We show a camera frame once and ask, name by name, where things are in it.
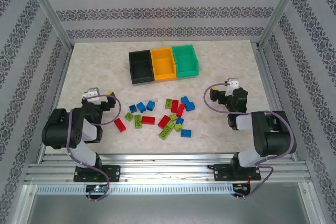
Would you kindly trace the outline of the aluminium frame post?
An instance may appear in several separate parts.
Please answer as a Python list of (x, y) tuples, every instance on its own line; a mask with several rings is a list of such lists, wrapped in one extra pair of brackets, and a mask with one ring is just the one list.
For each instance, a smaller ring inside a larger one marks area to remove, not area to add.
[(264, 31), (262, 32), (262, 35), (259, 39), (259, 42), (257, 43), (258, 50), (262, 50), (268, 39), (270, 38), (273, 30), (277, 26), (281, 16), (285, 12), (290, 0), (279, 0), (278, 4), (276, 5), (276, 8), (274, 9)]
[(41, 8), (43, 9), (45, 15), (49, 19), (53, 28), (55, 29), (56, 34), (58, 35), (59, 39), (61, 40), (67, 52), (73, 50), (74, 45), (71, 42), (71, 39), (69, 38), (50, 0), (37, 0), (37, 1), (39, 2)]

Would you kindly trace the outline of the black plastic bin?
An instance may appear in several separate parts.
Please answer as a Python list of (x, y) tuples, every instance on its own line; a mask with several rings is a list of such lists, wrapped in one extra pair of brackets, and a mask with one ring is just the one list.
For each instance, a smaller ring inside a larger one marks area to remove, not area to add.
[(150, 50), (129, 52), (129, 65), (132, 84), (154, 81)]

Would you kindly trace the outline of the yellow plastic bin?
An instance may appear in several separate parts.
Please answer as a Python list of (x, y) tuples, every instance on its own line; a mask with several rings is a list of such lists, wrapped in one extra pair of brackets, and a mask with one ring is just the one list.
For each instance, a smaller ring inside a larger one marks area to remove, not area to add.
[(176, 63), (171, 47), (151, 49), (152, 67), (155, 81), (175, 79)]

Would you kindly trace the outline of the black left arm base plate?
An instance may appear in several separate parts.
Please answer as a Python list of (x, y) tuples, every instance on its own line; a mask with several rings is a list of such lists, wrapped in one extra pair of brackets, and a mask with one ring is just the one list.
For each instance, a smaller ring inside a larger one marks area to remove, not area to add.
[[(119, 182), (120, 166), (103, 165), (102, 171), (109, 177), (110, 182)], [(91, 168), (82, 168), (76, 166), (74, 182), (84, 183), (106, 183), (105, 175)]]

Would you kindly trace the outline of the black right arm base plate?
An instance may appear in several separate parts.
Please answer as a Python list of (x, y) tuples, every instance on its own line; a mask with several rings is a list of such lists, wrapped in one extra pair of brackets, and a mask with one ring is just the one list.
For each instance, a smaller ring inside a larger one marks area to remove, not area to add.
[(215, 181), (259, 181), (261, 180), (260, 172), (257, 172), (258, 169), (256, 167), (240, 167), (234, 168), (233, 165), (230, 164), (214, 164), (212, 165), (214, 172)]

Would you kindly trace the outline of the grey metal shelf panel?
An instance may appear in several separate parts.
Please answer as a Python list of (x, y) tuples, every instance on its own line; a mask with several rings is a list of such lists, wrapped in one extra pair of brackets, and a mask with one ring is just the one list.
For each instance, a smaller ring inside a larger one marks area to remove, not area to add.
[(229, 195), (38, 195), (28, 224), (310, 224), (300, 202), (235, 200)]

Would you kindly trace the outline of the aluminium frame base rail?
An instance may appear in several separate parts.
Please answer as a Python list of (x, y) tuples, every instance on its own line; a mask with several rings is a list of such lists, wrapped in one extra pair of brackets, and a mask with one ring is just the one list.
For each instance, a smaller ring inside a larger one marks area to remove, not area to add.
[[(221, 154), (144, 154), (101, 155), (103, 164), (121, 167), (122, 184), (187, 184), (214, 183), (213, 164), (228, 164), (232, 153)], [(305, 161), (292, 156), (266, 163), (274, 168), (270, 183), (310, 182)], [(75, 163), (65, 154), (46, 154), (38, 164), (30, 164), (24, 184), (71, 184)]]

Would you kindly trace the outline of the green plastic bin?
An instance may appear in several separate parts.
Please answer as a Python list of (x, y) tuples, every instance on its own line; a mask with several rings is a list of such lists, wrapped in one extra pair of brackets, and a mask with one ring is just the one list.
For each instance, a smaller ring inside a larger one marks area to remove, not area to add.
[(172, 47), (178, 78), (198, 76), (199, 64), (193, 45)]

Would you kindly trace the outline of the aluminium side rail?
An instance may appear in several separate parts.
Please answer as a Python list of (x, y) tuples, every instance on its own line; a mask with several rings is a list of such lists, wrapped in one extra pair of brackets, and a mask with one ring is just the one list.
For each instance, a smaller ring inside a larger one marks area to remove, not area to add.
[(272, 75), (269, 70), (264, 52), (259, 50), (257, 43), (251, 43), (251, 46), (253, 48), (253, 52), (255, 55), (256, 62), (257, 62), (260, 77), (263, 83), (263, 87), (264, 87), (264, 91), (267, 97), (269, 108), (272, 111), (282, 110), (282, 105), (279, 100), (279, 97), (276, 91), (276, 86), (273, 82)]
[[(51, 105), (50, 110), (49, 110), (49, 115), (51, 115), (53, 109), (55, 109), (58, 105), (58, 102), (59, 102), (59, 99), (60, 99), (60, 96), (61, 96), (61, 91), (62, 91), (64, 81), (65, 81), (65, 78), (66, 78), (66, 74), (67, 74), (67, 71), (68, 71), (68, 67), (69, 67), (72, 52), (73, 52), (73, 50), (71, 50), (67, 54), (66, 59), (64, 60), (64, 64), (62, 66), (62, 70), (61, 70), (61, 73), (60, 73), (60, 76), (59, 76), (56, 91), (55, 91), (55, 94), (53, 96), (52, 105)], [(45, 144), (43, 142), (41, 142), (39, 150), (38, 150), (38, 155), (36, 156), (36, 164), (40, 164), (43, 161), (45, 149), (46, 149)]]

